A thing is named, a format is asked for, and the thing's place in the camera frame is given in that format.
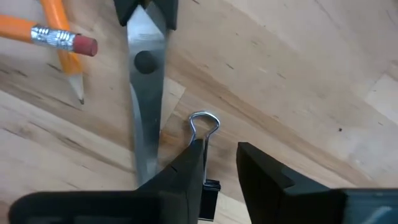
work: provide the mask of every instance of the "metal ferrule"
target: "metal ferrule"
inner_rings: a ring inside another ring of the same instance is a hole
[[[35,44],[73,51],[73,40],[76,34],[70,31],[35,25],[30,30],[30,36]]]

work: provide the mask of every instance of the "wood grain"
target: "wood grain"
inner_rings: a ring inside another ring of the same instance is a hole
[[[36,0],[0,13],[45,24]],[[0,39],[0,222],[40,190],[134,189],[126,30],[112,1],[64,0],[81,57],[80,106],[55,52]],[[208,175],[222,184],[215,223],[249,223],[238,141],[330,187],[396,187],[398,5],[393,0],[180,1],[167,51],[159,161],[190,139],[187,118],[214,112]],[[208,129],[198,123],[202,133]]]

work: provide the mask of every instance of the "scissors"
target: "scissors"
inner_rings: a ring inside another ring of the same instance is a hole
[[[168,30],[177,28],[178,0],[114,0],[127,27],[129,80],[138,185],[157,173]]]

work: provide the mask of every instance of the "light wood table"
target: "light wood table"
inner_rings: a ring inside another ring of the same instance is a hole
[[[82,57],[85,105],[55,51],[0,39],[0,220],[41,190],[128,190],[134,181],[127,40],[113,1],[65,0]],[[36,0],[0,13],[45,23]],[[395,1],[180,0],[167,51],[160,164],[187,146],[196,110],[221,120],[208,176],[215,223],[249,223],[235,153],[247,141],[330,187],[397,187]],[[204,131],[206,125],[200,123]]]

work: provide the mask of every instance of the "silver metal loop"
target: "silver metal loop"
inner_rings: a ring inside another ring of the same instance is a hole
[[[219,119],[213,115],[212,113],[208,112],[208,111],[198,111],[198,112],[194,112],[193,114],[191,114],[191,116],[189,116],[189,122],[191,125],[191,130],[192,130],[192,137],[191,137],[191,141],[190,144],[191,145],[194,140],[196,140],[196,136],[197,136],[197,130],[195,128],[195,124],[193,123],[193,120],[197,117],[206,117],[206,118],[210,118],[213,121],[215,121],[215,126],[213,129],[211,129],[210,131],[208,131],[205,134],[205,139],[203,141],[203,184],[206,183],[206,170],[207,170],[207,149],[208,149],[208,145],[209,145],[209,138],[211,136],[211,134],[213,134],[215,131],[217,131],[217,129],[220,127],[220,121]]]

